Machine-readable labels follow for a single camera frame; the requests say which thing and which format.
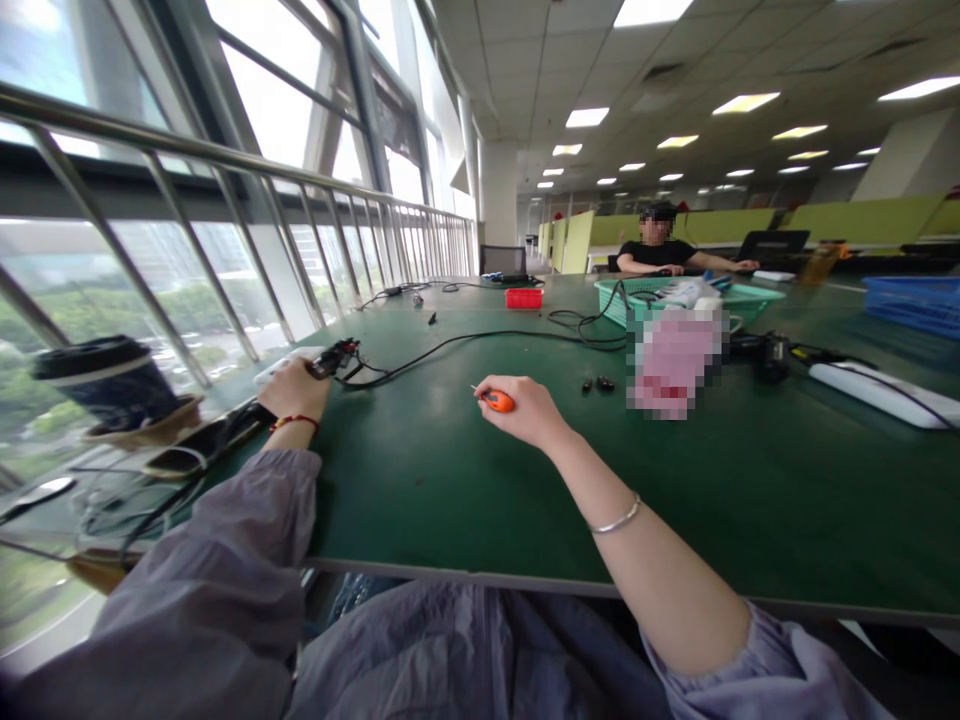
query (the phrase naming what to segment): screwdriver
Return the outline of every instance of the screwdriver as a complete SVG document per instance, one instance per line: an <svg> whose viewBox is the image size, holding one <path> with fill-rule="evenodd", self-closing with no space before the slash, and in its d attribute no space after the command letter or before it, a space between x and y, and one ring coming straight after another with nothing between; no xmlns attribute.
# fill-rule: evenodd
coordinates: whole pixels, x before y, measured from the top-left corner
<svg viewBox="0 0 960 720"><path fill-rule="evenodd" d="M476 385L471 385L470 387L474 390L477 389ZM513 410L513 398L503 392L503 390L487 390L480 397L497 412L510 412Z"/></svg>

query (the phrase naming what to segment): green table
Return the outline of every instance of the green table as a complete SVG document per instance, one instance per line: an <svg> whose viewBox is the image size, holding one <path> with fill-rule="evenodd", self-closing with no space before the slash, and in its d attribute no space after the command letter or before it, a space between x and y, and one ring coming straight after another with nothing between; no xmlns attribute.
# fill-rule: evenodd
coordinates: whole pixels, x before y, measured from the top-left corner
<svg viewBox="0 0 960 720"><path fill-rule="evenodd" d="M455 335L563 332L547 312L595 311L596 279L548 278L542 316L508 311L502 291L477 288L423 291L422 310L390 298L304 344L353 336L372 365L389 368ZM871 318L862 304L856 287L794 288L752 329L835 347L960 397L960 343ZM620 332L605 319L594 328ZM657 422L625 409L627 370L624 353L503 336L452 343L372 390L335 388L315 445L324 467L310 562L614 595L558 474L483 421L471 397L470 384L489 373L530 375L739 593L793 612L960 626L955 437L914 429L800 372L759 384L746 365L725 367L688 421ZM618 392L584 396L584 379L598 375ZM231 476L259 443L212 480Z"/></svg>

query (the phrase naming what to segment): woman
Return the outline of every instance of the woman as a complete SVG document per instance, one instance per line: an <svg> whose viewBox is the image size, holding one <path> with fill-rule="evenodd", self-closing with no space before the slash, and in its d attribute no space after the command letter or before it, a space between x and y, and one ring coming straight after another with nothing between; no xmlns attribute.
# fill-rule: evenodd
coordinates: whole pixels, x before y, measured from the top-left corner
<svg viewBox="0 0 960 720"><path fill-rule="evenodd" d="M515 410L490 410L488 389ZM833 651L738 597L546 388L516 377L480 383L480 412L553 461L652 669L575 598L415 581L307 646L294 682L320 471L306 448L329 392L299 362L274 376L260 402L298 419L143 557L87 641L14 688L16 717L889 717Z"/></svg>
<svg viewBox="0 0 960 720"><path fill-rule="evenodd" d="M677 208L668 203L653 203L640 218L640 241L623 242L617 255L617 267L622 272L662 272L683 275L684 266L721 272L750 272L760 267L756 260L731 262L716 255L695 250L682 240L671 240L670 231L677 217Z"/></svg>

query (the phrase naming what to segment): gray jacket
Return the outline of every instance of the gray jacket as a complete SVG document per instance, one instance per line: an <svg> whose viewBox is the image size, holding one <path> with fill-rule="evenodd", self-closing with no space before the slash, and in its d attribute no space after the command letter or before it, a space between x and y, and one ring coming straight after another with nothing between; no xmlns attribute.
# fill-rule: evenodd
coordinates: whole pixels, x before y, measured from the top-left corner
<svg viewBox="0 0 960 720"><path fill-rule="evenodd" d="M304 651L297 568L320 458L270 451L210 490L110 596L90 638L13 690L25 718L886 718L825 645L752 608L703 677L651 669L576 599L412 582Z"/></svg>

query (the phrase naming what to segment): metal railing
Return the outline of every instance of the metal railing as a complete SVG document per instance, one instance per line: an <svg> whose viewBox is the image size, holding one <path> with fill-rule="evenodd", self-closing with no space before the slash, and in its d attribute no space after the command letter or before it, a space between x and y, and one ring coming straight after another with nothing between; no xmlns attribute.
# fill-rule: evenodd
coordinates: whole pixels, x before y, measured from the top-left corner
<svg viewBox="0 0 960 720"><path fill-rule="evenodd" d="M66 131L94 141L119 143L132 147L142 155L157 189L197 256L204 278L213 289L214 296L229 321L231 329L236 334L244 352L254 362L259 359L257 352L201 246L187 216L177 184L161 164L159 153L186 161L206 163L211 167L223 195L226 210L240 234L254 270L266 289L270 304L289 342L294 341L294 335L254 243L250 227L244 217L244 206L235 190L231 173L239 173L241 177L253 180L251 185L245 187L262 188L262 197L266 200L274 228L281 239L282 247L297 279L300 294L310 311L311 320L316 329L324 327L326 320L291 230L290 210L284 205L281 193L277 190L276 181L293 183L298 189L302 217L312 229L323 273L339 316L359 305L364 296L369 298L375 294L375 277L371 272L373 260L376 261L379 284L382 287L388 284L398 285L401 282L417 282L431 277L468 276L476 273L478 257L474 223L468 218L453 213L409 203L392 195L356 187L301 168L275 163L259 155L251 155L204 140L118 120L4 83L0 83L0 117L20 125L31 135L36 149L77 204L80 214L103 237L130 285L166 336L170 347L194 380L204 388L210 386L210 379L200 363L192 356L167 312L150 290L119 236L111 227L94 193L91 192L71 159L61 150L51 135L51 130ZM344 211L346 222L349 222L352 230L356 232L358 257L351 253L350 243L344 232ZM352 295L350 298L344 298L338 294L331 273L331 265L321 241L321 226L317 222L318 213L329 216L330 225L335 231L337 248L343 259ZM374 252L371 257L367 257L364 249L362 228L368 230L373 241ZM358 277L355 263L364 269L362 278ZM45 344L50 347L62 347L67 344L68 335L57 327L56 323L29 297L16 280L3 270L2 265L0 265L0 295Z"/></svg>

